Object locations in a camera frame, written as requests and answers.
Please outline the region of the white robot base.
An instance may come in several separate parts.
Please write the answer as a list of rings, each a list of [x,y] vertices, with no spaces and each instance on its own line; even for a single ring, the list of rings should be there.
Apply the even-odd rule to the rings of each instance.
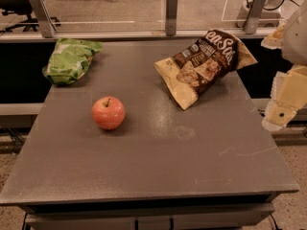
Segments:
[[[266,0],[264,8],[260,15],[260,27],[277,27],[281,19],[281,6],[285,0]],[[248,19],[248,12],[251,7],[252,0],[243,2],[239,14],[237,16],[237,26],[243,27]]]

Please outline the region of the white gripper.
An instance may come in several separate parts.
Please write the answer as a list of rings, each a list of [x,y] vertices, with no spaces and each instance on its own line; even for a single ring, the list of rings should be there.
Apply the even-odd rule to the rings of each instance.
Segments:
[[[307,0],[266,36],[261,46],[270,50],[280,49],[282,57],[294,66],[287,72],[277,72],[271,90],[271,99],[262,120],[262,127],[278,131],[285,127],[307,104]]]

